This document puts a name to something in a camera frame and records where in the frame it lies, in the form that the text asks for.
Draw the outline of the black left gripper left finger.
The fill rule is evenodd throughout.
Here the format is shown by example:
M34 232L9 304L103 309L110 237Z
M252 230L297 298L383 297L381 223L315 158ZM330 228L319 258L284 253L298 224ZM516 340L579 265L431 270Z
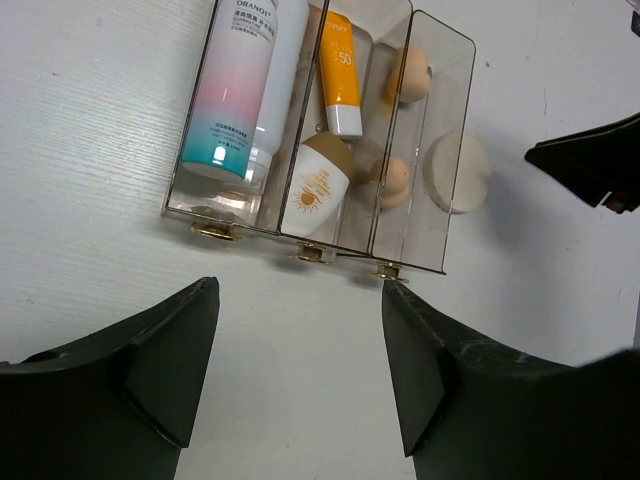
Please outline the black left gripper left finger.
M219 308L219 283L205 277L95 333L3 362L2 477L173 478Z

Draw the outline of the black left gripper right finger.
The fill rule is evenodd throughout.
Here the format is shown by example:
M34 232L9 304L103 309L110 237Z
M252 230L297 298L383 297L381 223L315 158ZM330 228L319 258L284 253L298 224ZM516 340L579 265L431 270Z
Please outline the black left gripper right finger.
M572 367L504 345L398 282L382 324L403 449L420 479L635 479L639 354Z

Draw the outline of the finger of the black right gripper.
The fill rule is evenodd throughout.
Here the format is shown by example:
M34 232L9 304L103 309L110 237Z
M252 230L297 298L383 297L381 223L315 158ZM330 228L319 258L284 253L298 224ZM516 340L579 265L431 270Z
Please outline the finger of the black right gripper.
M639 115L537 143L524 159L591 207L639 207Z

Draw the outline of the beige gourd makeup sponge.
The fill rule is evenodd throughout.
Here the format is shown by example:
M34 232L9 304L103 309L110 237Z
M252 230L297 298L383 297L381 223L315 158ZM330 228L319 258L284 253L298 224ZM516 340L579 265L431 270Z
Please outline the beige gourd makeup sponge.
M369 182L366 185L364 196L365 200L371 205L376 200L382 168L383 159L379 158L369 171ZM400 207L407 201L409 195L409 169L407 163L402 158L393 157L388 161L380 208L392 209Z

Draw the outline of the beige egg makeup sponge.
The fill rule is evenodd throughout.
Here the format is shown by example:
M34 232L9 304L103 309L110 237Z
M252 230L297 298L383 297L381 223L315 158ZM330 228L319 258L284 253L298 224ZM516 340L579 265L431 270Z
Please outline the beige egg makeup sponge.
M429 55L425 48L410 43L408 52L401 48L396 52L393 68L385 87L385 97L392 102L401 83L399 101L415 103L424 99L431 89L428 73Z

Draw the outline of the white bottle with brown cap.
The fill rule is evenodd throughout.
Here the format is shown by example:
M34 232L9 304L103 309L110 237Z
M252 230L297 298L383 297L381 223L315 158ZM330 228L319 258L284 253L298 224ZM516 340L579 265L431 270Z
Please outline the white bottle with brown cap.
M298 148L281 232L310 238L341 204L354 173L354 155L336 135L324 131Z

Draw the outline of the orange sunscreen tube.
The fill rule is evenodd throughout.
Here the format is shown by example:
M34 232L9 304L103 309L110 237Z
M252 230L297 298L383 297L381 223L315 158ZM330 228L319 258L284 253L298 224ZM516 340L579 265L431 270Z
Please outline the orange sunscreen tube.
M360 92L352 25L329 11L321 44L320 71L329 131L341 138L363 134Z

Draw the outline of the white cylindrical bottle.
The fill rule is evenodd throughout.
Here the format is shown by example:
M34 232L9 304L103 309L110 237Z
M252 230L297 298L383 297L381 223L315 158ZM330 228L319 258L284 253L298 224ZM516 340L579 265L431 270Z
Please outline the white cylindrical bottle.
M262 194L279 151L294 89L310 7L307 1L280 1L278 31L245 176L249 191Z

